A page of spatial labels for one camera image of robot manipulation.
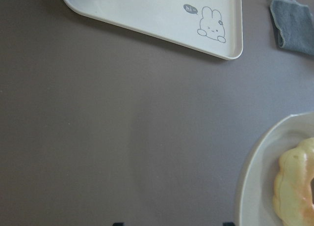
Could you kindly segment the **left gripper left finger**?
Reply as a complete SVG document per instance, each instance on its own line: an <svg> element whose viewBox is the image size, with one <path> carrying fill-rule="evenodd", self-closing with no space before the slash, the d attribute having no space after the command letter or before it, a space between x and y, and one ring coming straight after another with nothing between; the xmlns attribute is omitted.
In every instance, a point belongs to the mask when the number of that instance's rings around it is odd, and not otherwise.
<svg viewBox="0 0 314 226"><path fill-rule="evenodd" d="M112 226L125 226L125 223L124 222L116 222L116 223L113 223Z"/></svg>

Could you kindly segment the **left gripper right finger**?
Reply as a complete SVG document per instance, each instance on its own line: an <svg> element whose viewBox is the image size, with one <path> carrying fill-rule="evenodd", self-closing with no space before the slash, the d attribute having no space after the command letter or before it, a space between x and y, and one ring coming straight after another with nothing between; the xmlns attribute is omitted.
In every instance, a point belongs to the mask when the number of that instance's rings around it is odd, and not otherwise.
<svg viewBox="0 0 314 226"><path fill-rule="evenodd" d="M222 226L235 226L234 222L223 222Z"/></svg>

